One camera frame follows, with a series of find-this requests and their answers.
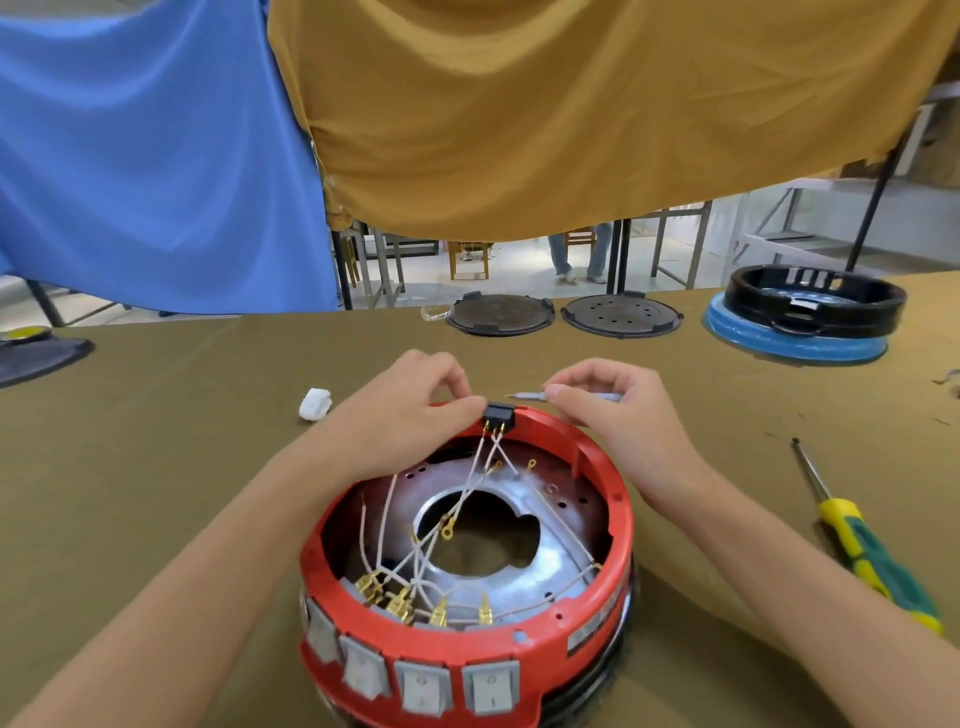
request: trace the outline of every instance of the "perforated plate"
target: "perforated plate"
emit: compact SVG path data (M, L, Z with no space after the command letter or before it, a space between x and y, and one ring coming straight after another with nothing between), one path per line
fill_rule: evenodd
M684 320L682 313L638 291L586 296L568 303L561 313L573 327L618 339L660 336L676 330Z
M549 299L506 293L484 296L473 291L453 305L446 320L460 331L477 336L519 336L546 328L553 319Z

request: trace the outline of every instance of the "screwdriver shaft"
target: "screwdriver shaft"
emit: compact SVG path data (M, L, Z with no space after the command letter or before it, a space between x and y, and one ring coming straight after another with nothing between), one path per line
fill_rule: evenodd
M810 460L809 455L806 454L804 446L800 442L800 438L793 438L791 443L793 450L797 453L797 456L800 458L800 461L804 464L806 471L810 475L810 480L813 483L817 491L817 497L823 500L830 500L833 498L833 495L830 493L827 483L824 482L824 479L820 477L820 473L817 472L817 467L813 464L813 461Z

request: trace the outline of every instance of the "yellow lid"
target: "yellow lid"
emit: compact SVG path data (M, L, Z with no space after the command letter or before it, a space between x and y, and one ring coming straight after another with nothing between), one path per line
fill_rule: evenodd
M24 343L27 341L35 341L37 339L45 339L50 336L53 332L49 327L20 327L12 328L9 331L4 331L0 333L0 341L12 341L15 343Z

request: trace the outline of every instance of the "red plastic housing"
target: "red plastic housing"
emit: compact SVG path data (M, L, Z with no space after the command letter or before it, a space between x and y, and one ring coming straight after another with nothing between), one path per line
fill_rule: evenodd
M462 435L477 437L478 423ZM343 667L322 664L303 641L300 654L323 693L340 708L377 728L422 728L424 724L448 724L457 728L534 728L540 722L540 700L551 690L576 677L610 639L629 589L634 520L623 478L607 454L578 428L538 409L516 408L516 427L505 440L534 445L569 463L574 476L582 475L607 502L610 552L603 568L585 592L561 598L546 611L521 624L506 624L471 632L422 632L386 619L360 604L337 581L324 557L321 531L336 503L324 514L300 554L305 594L313 597L336 625L359 643L376 649L387 663L391 697L368 700L343 682ZM572 654L567 640L578 628L601 612L615 598L610 615ZM517 643L515 630L527 641ZM394 662L446 667L450 671L453 708L441 717L407 713L402 708ZM461 668L482 663L520 662L519 701L508 714L476 716L468 710Z

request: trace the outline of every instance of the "olive green tablecloth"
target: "olive green tablecloth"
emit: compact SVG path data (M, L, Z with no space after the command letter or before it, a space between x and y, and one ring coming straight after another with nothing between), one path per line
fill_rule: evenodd
M891 350L850 368L786 366L717 341L700 323L711 291L658 294L686 320L646 341L562 320L471 337L411 309L71 329L97 351L0 391L0 721L301 432L307 388L343 400L411 347L454 352L491 399L588 355L656 368L705 457L816 542L789 447L801 437L956 634L960 400L933 380L960 367L960 274L901 283L910 301ZM630 657L596 725L843 724L706 560L639 502L636 559ZM299 636L291 571L208 725L329 725Z

